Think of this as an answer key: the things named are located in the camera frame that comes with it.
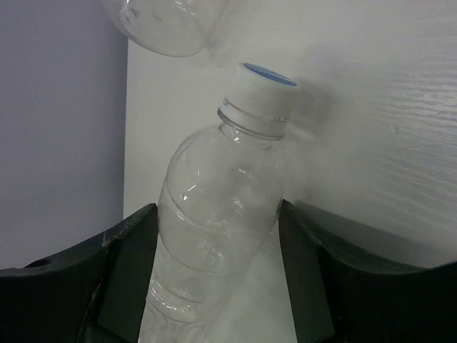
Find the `clear jar silver lid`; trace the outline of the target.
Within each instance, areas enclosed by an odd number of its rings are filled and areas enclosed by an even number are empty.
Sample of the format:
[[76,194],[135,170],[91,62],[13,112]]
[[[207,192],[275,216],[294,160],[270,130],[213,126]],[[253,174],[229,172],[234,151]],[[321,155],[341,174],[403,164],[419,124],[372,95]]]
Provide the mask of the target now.
[[103,0],[114,26],[145,49],[187,57],[210,42],[228,1]]

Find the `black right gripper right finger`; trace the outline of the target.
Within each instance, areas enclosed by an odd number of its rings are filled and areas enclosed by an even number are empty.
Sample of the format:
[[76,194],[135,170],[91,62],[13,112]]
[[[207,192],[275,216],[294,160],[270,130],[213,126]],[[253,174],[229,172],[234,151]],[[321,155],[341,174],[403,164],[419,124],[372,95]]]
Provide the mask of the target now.
[[454,342],[456,263],[423,268],[373,254],[290,202],[278,219],[299,342]]

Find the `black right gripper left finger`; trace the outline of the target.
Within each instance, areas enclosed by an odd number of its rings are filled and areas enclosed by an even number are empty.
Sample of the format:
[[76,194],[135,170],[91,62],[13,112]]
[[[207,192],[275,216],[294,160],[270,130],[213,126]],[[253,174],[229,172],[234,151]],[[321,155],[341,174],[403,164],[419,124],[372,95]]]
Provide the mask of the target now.
[[1,270],[2,342],[137,342],[157,206],[23,268]]

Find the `blue-labelled bottle blue cap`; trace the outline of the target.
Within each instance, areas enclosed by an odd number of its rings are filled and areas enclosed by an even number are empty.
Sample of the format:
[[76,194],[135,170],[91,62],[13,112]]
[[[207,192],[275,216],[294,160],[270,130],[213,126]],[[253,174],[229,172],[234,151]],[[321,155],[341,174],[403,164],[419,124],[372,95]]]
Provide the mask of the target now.
[[178,147],[161,188],[140,342],[202,342],[261,244],[284,194],[280,142],[299,85],[241,63],[217,114]]

